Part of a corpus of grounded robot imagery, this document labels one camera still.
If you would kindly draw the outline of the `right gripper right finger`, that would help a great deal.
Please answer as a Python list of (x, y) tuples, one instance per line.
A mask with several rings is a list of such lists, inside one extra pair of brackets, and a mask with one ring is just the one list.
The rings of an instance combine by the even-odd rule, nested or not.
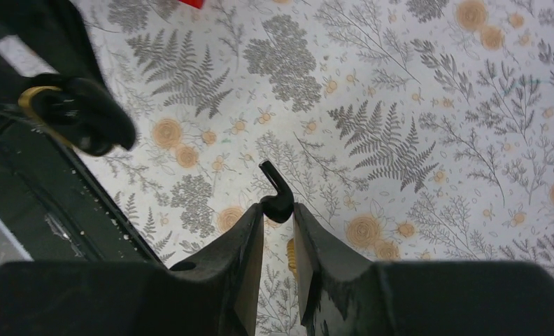
[(554, 278), (531, 262), (370, 261), (294, 205), (309, 335), (554, 335)]

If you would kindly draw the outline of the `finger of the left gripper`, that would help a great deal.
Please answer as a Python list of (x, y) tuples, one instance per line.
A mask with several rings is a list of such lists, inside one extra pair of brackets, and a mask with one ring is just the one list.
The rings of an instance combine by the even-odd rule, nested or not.
[(60, 92), (31, 94), (44, 107), (104, 107), (106, 88), (83, 17), (70, 1), (0, 1), (0, 40), (17, 36), (55, 71), (26, 77), (0, 54), (0, 107), (18, 103), (29, 88)]

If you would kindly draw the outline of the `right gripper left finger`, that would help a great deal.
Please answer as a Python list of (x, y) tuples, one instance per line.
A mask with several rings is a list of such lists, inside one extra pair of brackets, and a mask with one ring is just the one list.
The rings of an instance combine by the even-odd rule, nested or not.
[(263, 213), (252, 205), (203, 249), (152, 262), (0, 266), (0, 335), (253, 335)]

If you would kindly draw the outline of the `black earbud case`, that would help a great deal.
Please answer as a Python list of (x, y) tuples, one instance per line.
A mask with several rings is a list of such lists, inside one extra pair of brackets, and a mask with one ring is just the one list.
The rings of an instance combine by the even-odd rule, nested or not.
[(21, 111), (58, 142), (95, 157), (136, 143), (132, 119), (102, 85), (88, 78), (42, 73), (29, 79)]

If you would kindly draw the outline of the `black earbud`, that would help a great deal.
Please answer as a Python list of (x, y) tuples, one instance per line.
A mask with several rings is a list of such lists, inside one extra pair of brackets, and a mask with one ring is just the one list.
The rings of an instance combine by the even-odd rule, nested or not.
[(270, 160), (261, 162), (259, 168), (276, 191), (260, 200), (263, 214), (276, 223), (285, 223), (294, 211), (292, 190)]

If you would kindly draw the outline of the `floral table mat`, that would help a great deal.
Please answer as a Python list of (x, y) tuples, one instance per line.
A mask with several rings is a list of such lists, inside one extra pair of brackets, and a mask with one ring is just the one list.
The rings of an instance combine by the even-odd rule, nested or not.
[(86, 159), (165, 265), (273, 187), (375, 261), (554, 278), (554, 1), (79, 1), (133, 150)]

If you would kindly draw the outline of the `red box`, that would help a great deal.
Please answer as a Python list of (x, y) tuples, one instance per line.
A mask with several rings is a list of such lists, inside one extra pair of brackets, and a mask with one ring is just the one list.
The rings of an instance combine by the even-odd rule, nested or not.
[(206, 0), (180, 0), (180, 2), (193, 8), (201, 9), (204, 6)]

